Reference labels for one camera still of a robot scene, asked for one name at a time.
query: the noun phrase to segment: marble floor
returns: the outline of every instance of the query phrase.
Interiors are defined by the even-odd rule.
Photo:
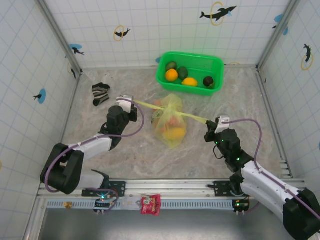
[[[169,95],[156,81],[156,69],[85,70],[80,79],[63,138],[64,144],[73,144],[91,138],[106,121],[108,109],[119,95],[131,95],[136,100],[152,104]],[[228,115],[231,120],[251,118],[262,126],[262,144],[258,162],[277,176],[281,173],[280,155],[274,140],[255,75],[255,68],[226,67],[222,89],[212,96],[174,92],[182,98],[184,112],[214,120]],[[110,85],[110,99],[94,106],[92,85],[103,82]],[[123,138],[112,151],[101,153],[84,164],[111,178],[144,179],[205,179],[228,178],[232,175],[223,159],[215,158],[213,143],[206,143],[207,126],[193,119],[187,120],[187,135],[182,144],[170,149],[159,141],[151,125],[152,110],[143,108],[144,128],[137,135]],[[130,122],[124,134],[136,131],[142,118]],[[254,123],[236,123],[230,126],[241,139],[241,147],[254,155],[259,130]]]

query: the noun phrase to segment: orange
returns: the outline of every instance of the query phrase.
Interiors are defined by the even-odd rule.
[[[169,82],[173,82],[177,80],[178,78],[178,72],[175,69],[169,69],[165,73],[165,79],[167,79]]]

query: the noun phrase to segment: metal frame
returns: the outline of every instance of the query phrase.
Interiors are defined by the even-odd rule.
[[[79,82],[80,82],[80,77],[81,77],[81,74],[78,75],[77,79],[76,79],[76,84],[75,84],[75,87],[72,91],[72,96],[71,96],[71,101],[69,103],[69,106],[68,106],[68,115],[66,116],[65,120],[64,120],[64,123],[63,123],[63,131],[60,135],[60,138],[59,140],[62,141],[62,139],[64,139],[64,136],[65,136],[65,133],[66,133],[66,128],[67,128],[67,123],[68,123],[68,120],[69,120],[69,117],[70,117],[70,113],[71,113],[71,108],[72,108],[72,105],[74,104],[74,101],[75,101],[75,96],[76,96],[76,92],[77,92],[77,89],[78,89],[78,85],[79,85]]]
[[[291,19],[292,15],[294,14],[295,10],[297,9],[301,0],[290,0],[288,7],[286,8],[281,21],[276,26],[275,32],[272,35],[271,39],[269,40],[260,60],[258,63],[258,68],[262,69],[263,66],[266,64],[271,52],[274,50],[277,42],[279,41],[281,35],[285,31],[286,27],[288,26],[289,20]]]
[[[284,144],[282,141],[282,137],[280,136],[278,125],[276,122],[276,118],[275,118],[274,112],[272,110],[272,107],[271,107],[271,104],[270,104],[270,101],[268,98],[267,90],[265,88],[265,85],[263,83],[263,79],[262,79],[259,72],[256,73],[256,80],[259,84],[259,88],[260,88],[260,92],[261,92],[264,106],[266,109],[266,113],[268,115],[269,122],[271,124],[274,140],[275,140],[276,146],[277,146],[279,154],[280,154],[280,158],[281,158],[280,166],[281,166],[282,177],[285,179],[292,178],[293,175],[292,175],[291,168],[288,164],[288,157],[287,157],[286,150],[285,150],[285,147],[284,147]]]
[[[126,181],[125,197],[141,197],[161,194],[163,207],[166,209],[220,209],[229,210],[230,203],[243,197],[216,197],[212,189],[207,187],[214,181],[227,179],[111,179],[110,181]],[[293,187],[304,189],[304,179],[282,179]],[[63,202],[77,204],[74,209],[95,209],[91,204],[97,197],[82,197],[82,189],[76,189],[70,195],[50,193],[44,184],[40,185],[34,211],[25,232],[24,240],[37,240],[45,219],[46,209],[63,208]]]
[[[78,73],[78,75],[80,75],[80,73],[82,72],[81,67],[80,67],[75,55],[73,54],[72,50],[70,49],[69,44],[66,41],[63,33],[61,32],[58,24],[56,23],[55,18],[52,15],[46,1],[45,0],[35,0],[35,3],[39,7],[43,17],[46,19],[51,30],[53,31],[53,34],[55,35],[55,37],[58,40],[59,44],[61,45],[62,49],[64,50],[66,57],[70,61],[72,69],[74,71],[76,71]]]

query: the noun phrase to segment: striped sock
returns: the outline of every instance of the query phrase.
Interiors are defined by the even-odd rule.
[[[109,99],[109,96],[108,96],[107,92],[97,94],[96,96],[94,96],[93,105],[95,105],[97,107],[100,104],[102,104],[105,101],[107,101],[108,99]]]
[[[109,89],[110,86],[108,84],[103,84],[102,82],[100,82],[92,86],[92,93],[93,96],[98,96],[102,93],[107,93]]]

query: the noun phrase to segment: dark round fruit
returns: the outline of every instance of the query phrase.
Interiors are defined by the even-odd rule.
[[[205,85],[206,87],[212,87],[214,85],[214,79],[211,76],[206,76],[203,79],[203,85]]]
[[[170,69],[174,69],[177,70],[177,63],[175,61],[171,61],[169,62],[166,66],[165,66],[165,71],[167,72]]]
[[[178,78],[181,80],[185,80],[188,77],[188,70],[184,66],[179,67],[177,72]]]

